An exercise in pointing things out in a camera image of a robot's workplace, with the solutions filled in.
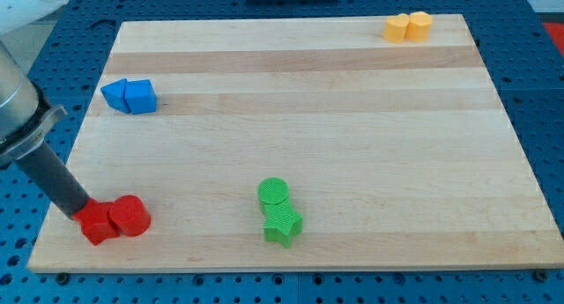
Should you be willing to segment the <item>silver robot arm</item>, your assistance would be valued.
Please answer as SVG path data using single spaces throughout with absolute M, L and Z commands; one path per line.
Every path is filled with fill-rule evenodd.
M 43 18 L 69 0 L 1 0 L 1 34 Z M 37 149 L 45 135 L 67 115 L 53 106 L 1 47 L 1 168 Z

